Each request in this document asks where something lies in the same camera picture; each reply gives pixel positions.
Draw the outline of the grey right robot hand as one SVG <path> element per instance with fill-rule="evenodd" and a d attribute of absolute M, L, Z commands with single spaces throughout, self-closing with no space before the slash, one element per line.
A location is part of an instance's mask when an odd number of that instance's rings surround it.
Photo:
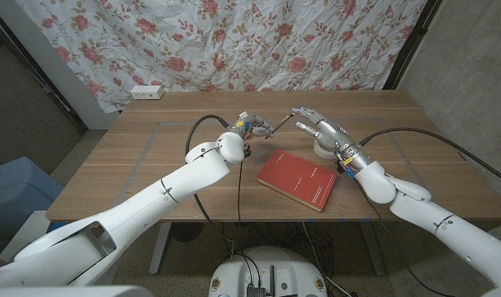
<path fill-rule="evenodd" d="M 315 110 L 299 107 L 292 109 L 295 115 L 303 116 L 316 124 L 316 129 L 300 122 L 296 126 L 314 137 L 320 150 L 331 153 L 338 159 L 339 166 L 347 171 L 360 172 L 372 163 L 371 157 L 354 142 L 349 133 L 340 125 L 326 119 Z"/>

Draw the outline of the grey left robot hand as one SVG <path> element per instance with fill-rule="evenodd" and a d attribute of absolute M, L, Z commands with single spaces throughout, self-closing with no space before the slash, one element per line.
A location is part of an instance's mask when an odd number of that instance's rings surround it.
<path fill-rule="evenodd" d="M 242 112 L 228 131 L 237 134 L 242 139 L 246 139 L 248 134 L 256 137 L 273 137 L 273 128 L 252 111 Z"/>

